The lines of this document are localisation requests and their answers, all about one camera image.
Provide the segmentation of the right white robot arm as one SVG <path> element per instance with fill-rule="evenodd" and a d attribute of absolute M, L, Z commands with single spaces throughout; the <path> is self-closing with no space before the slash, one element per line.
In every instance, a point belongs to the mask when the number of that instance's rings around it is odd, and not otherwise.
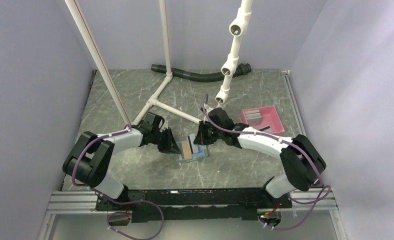
<path fill-rule="evenodd" d="M 211 145 L 222 140 L 228 146 L 254 150 L 280 160 L 284 173 L 269 179 L 260 194 L 261 203 L 267 208 L 274 207 L 280 197 L 294 190 L 308 191 L 327 167 L 305 135 L 281 137 L 245 123 L 234 123 L 222 108 L 207 112 L 205 117 L 198 123 L 194 144 Z"/>

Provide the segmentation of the credit card with black stripe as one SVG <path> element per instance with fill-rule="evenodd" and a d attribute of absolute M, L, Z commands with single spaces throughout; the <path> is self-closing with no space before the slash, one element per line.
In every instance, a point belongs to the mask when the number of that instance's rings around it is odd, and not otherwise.
<path fill-rule="evenodd" d="M 193 155 L 200 152 L 198 145 L 194 143 L 195 139 L 196 139 L 196 136 L 194 134 L 189 134 L 187 136 L 187 141 L 189 143 L 189 148 L 190 148 L 191 153 Z"/>

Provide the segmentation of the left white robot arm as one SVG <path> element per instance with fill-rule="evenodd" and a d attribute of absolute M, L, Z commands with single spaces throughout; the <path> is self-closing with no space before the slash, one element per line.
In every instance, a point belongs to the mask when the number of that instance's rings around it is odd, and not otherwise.
<path fill-rule="evenodd" d="M 111 158 L 119 152 L 155 145 L 160 153 L 180 154 L 171 128 L 165 119 L 147 113 L 138 124 L 105 134 L 83 132 L 62 165 L 62 171 L 71 176 L 75 186 L 86 186 L 109 197 L 109 204 L 116 210 L 129 203 L 129 188 L 108 173 Z"/>

